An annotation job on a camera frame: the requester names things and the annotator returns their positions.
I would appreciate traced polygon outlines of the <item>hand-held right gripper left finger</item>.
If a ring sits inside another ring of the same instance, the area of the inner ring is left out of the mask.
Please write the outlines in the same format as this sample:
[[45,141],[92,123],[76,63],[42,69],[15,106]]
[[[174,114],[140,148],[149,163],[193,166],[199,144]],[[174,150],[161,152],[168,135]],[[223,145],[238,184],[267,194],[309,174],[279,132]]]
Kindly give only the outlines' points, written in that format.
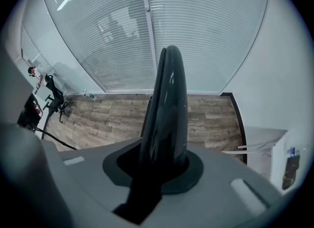
[[147,119],[139,152],[139,164],[159,163],[161,149],[165,143],[164,131],[162,130],[162,93],[165,82],[166,48],[160,54],[154,93],[150,108],[146,113]]

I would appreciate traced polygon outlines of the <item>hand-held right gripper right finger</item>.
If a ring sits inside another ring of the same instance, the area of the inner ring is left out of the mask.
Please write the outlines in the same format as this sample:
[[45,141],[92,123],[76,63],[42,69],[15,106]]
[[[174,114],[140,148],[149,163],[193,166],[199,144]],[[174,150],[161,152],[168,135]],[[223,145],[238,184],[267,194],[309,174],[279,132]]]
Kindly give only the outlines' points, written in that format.
[[165,82],[162,93],[162,130],[166,138],[159,163],[141,164],[152,167],[180,167],[185,162],[187,147],[187,90],[183,58],[178,47],[166,47]]

